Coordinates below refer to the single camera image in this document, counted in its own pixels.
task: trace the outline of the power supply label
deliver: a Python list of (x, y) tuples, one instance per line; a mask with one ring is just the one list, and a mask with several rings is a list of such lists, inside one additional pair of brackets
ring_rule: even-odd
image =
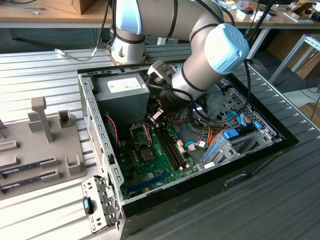
[(141, 85), (135, 77), (112, 80), (106, 83), (110, 89), (110, 92), (119, 93), (129, 90), (141, 89)]

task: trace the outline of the black rubber strip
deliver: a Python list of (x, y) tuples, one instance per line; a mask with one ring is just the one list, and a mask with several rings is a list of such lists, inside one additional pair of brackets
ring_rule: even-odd
[(194, 86), (186, 77), (185, 75), (185, 71), (184, 71), (184, 66), (182, 66), (181, 68), (181, 74), (182, 74), (182, 77), (184, 78), (185, 82), (190, 86), (192, 87), (194, 90), (197, 90), (198, 92), (205, 92), (207, 90), (202, 90), (200, 88), (197, 88), (196, 86)]
[(190, 38), (190, 43), (192, 41), (192, 39), (197, 35), (197, 33), (199, 33), (200, 31), (202, 31), (203, 29), (207, 29), (207, 28), (211, 28), (211, 27), (216, 27), (218, 26), (218, 24), (216, 23), (210, 23), (210, 24), (206, 24), (206, 25), (203, 25), (201, 27), (199, 27), (191, 36)]
[(145, 39), (146, 39), (146, 37), (144, 37), (143, 39), (141, 39), (141, 40), (128, 40), (128, 39), (125, 39), (125, 38), (123, 38), (123, 37), (121, 37), (121, 36), (119, 36), (118, 34), (115, 34), (116, 35), (116, 37), (119, 39), (119, 40), (121, 40), (121, 41), (123, 41), (123, 42), (125, 42), (125, 43), (127, 43), (127, 44), (141, 44), (141, 43), (143, 43), (144, 41), (145, 41)]
[(167, 38), (170, 38), (175, 31), (176, 22), (177, 22), (177, 15), (178, 15), (178, 0), (173, 0), (172, 23), (171, 23), (171, 28), (170, 28), (170, 31), (168, 33)]

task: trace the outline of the metal workbench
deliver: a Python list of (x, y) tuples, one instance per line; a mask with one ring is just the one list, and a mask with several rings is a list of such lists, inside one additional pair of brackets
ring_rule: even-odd
[[(187, 44), (148, 46), (163, 61), (187, 58)], [(90, 50), (67, 51), (88, 57)], [(83, 178), (0, 200), (1, 239), (118, 239), (116, 230), (91, 235), (83, 210), (81, 182), (98, 173), (81, 111), (78, 69), (111, 65), (106, 50), (89, 62), (64, 59), (55, 52), (0, 55), (0, 119), (27, 119), (29, 98), (46, 97), (47, 115), (69, 109), (77, 118), (87, 175)], [(319, 239), (320, 130), (254, 69), (252, 92), (300, 143), (256, 176), (136, 235), (151, 239)], [(234, 72), (247, 81), (243, 66)]]

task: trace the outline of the red wire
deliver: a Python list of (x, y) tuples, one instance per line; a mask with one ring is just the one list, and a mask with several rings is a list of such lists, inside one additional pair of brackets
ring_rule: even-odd
[(118, 148), (118, 131), (117, 131), (117, 128), (116, 128), (116, 124), (115, 122), (112, 120), (111, 117), (109, 117), (108, 115), (104, 115), (106, 118), (108, 118), (112, 124), (113, 124), (113, 127), (114, 127), (114, 131), (115, 131), (115, 145), (116, 145), (116, 148)]

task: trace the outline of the motherboard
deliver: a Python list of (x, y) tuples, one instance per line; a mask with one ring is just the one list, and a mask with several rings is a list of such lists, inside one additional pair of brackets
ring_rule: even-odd
[(124, 177), (123, 199), (130, 199), (199, 171), (171, 123), (132, 125), (119, 137), (117, 159)]

